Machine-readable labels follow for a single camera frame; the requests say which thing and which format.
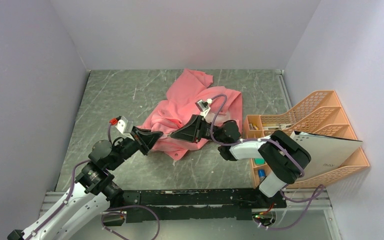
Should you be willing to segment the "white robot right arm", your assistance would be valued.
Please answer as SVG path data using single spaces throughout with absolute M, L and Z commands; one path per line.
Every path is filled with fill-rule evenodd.
M 215 126 L 203 116 L 193 115 L 169 137 L 189 143 L 212 140 L 219 145 L 219 154 L 226 161 L 264 159 L 271 172 L 258 184 L 259 191 L 254 195 L 256 204 L 262 208 L 268 207 L 281 189 L 302 178 L 312 160 L 307 150 L 281 130 L 267 137 L 243 139 L 234 120 Z

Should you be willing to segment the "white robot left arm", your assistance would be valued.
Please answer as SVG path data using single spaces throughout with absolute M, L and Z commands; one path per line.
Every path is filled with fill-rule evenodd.
M 113 181 L 111 171 L 136 152 L 147 155 L 164 134 L 135 126 L 119 137 L 97 141 L 79 173 L 71 173 L 69 189 L 36 222 L 25 229 L 15 229 L 9 240 L 67 240 L 87 222 L 106 209 L 122 206 L 124 191 Z

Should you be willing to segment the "pink zip-up jacket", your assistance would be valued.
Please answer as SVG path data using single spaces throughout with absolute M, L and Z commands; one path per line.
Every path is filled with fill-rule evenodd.
M 192 115 L 200 114 L 196 106 L 199 100 L 207 100 L 214 96 L 217 99 L 211 104 L 208 122 L 220 110 L 216 126 L 228 120 L 236 121 L 238 128 L 243 125 L 243 97 L 240 91 L 224 86 L 212 86 L 213 76 L 198 70 L 185 69 L 166 92 L 166 99 L 158 103 L 152 113 L 140 126 L 153 132 L 161 131 L 169 134 L 183 127 Z

